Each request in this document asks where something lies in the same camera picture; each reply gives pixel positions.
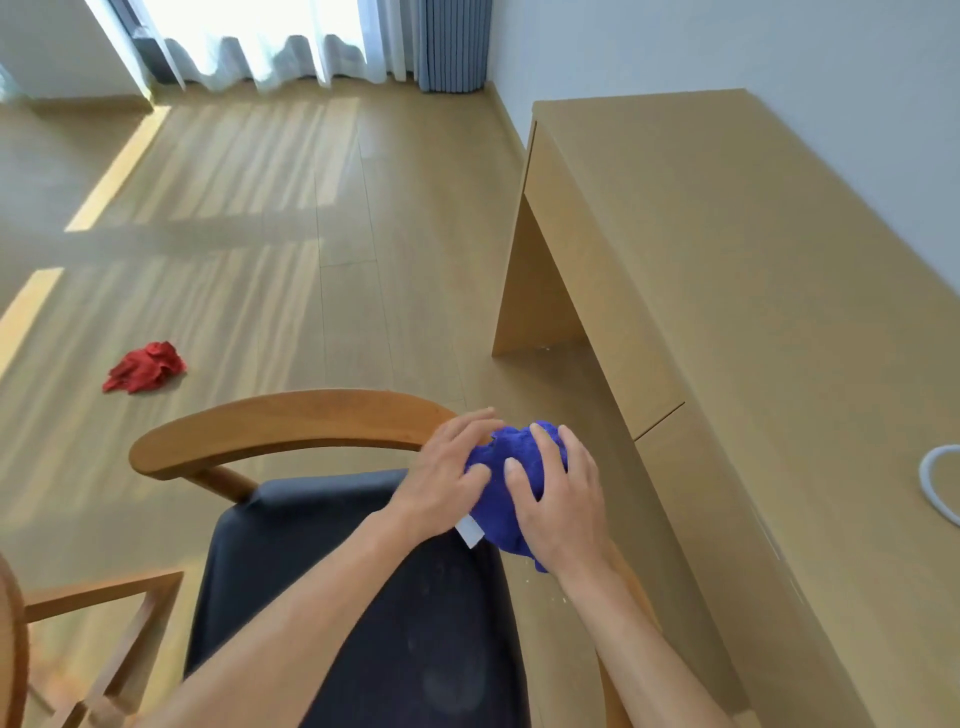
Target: finger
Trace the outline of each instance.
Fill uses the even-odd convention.
[[[518,513],[529,513],[531,508],[537,506],[537,499],[534,498],[533,489],[530,487],[530,479],[519,460],[508,457],[504,461],[503,479],[507,483],[507,490],[510,491],[510,498],[514,502],[514,510]]]
[[[463,431],[453,438],[450,446],[466,460],[472,449],[501,427],[503,427],[503,420],[474,420],[467,423]]]
[[[530,425],[530,434],[534,436],[537,449],[540,451],[540,458],[543,460],[544,482],[554,478],[563,478],[565,476],[564,461],[560,458],[560,448],[557,447],[557,443],[537,423]]]
[[[463,432],[471,422],[488,420],[493,414],[494,410],[492,407],[485,407],[484,409],[477,409],[465,415],[460,415],[460,417],[454,417],[452,420],[447,420],[440,425],[434,437],[440,436],[445,442],[449,442]]]
[[[560,439],[566,446],[566,472],[574,483],[589,485],[587,449],[566,425],[560,425]]]
[[[590,454],[590,451],[584,448],[584,452],[587,454],[587,474],[588,480],[592,487],[600,487],[600,469],[597,468],[597,461],[593,459],[593,455]]]
[[[474,463],[466,473],[461,475],[460,487],[470,493],[470,508],[480,499],[483,489],[490,482],[490,476],[490,468],[483,463]]]

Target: desk top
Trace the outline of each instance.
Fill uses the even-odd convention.
[[[960,715],[960,299],[744,90],[534,116],[874,720]]]

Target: blue towel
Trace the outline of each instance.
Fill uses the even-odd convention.
[[[543,427],[553,441],[560,446],[560,456],[566,469],[566,448],[557,433],[557,428],[550,423],[538,421],[537,424]],[[497,430],[492,437],[492,442],[474,448],[467,459],[467,468],[474,463],[483,463],[490,468],[491,472],[490,482],[484,488],[483,495],[473,506],[470,514],[483,528],[487,541],[508,553],[534,559],[537,571],[546,573],[546,569],[534,558],[533,552],[523,539],[523,534],[520,533],[520,526],[516,522],[514,501],[510,497],[510,491],[507,490],[507,483],[503,477],[504,461],[508,457],[516,458],[523,466],[523,470],[527,472],[534,497],[540,500],[543,496],[543,461],[540,459],[537,441],[534,440],[530,427],[523,429],[504,427]]]

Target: desk leg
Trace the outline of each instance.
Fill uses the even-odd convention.
[[[523,195],[516,214],[492,353],[498,356],[586,339],[537,218]]]

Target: black seat cushion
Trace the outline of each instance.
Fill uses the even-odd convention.
[[[264,483],[219,520],[186,674],[382,508],[406,471]],[[302,725],[529,724],[523,664],[495,547],[456,531],[418,546],[357,622]]]

